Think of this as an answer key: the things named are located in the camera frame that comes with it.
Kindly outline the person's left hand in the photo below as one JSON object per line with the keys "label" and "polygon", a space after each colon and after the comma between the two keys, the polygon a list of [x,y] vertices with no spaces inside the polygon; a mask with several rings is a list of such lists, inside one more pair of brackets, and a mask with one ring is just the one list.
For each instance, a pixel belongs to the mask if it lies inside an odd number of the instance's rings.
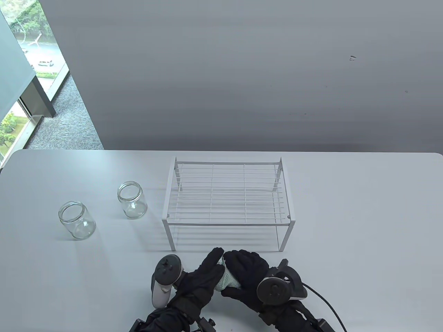
{"label": "person's left hand", "polygon": [[197,319],[224,275],[225,267],[218,263],[223,253],[223,248],[214,248],[194,272],[187,273],[169,301],[168,308],[175,308],[191,319]]}

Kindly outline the person's right hand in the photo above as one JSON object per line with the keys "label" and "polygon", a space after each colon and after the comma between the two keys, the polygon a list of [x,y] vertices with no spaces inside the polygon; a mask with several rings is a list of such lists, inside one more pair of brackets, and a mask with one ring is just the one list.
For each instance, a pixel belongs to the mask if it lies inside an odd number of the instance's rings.
{"label": "person's right hand", "polygon": [[267,261],[258,253],[246,250],[227,251],[223,258],[226,269],[240,283],[240,288],[227,287],[221,295],[238,300],[257,313],[271,311],[273,308],[264,305],[257,296],[257,287],[270,269]]}

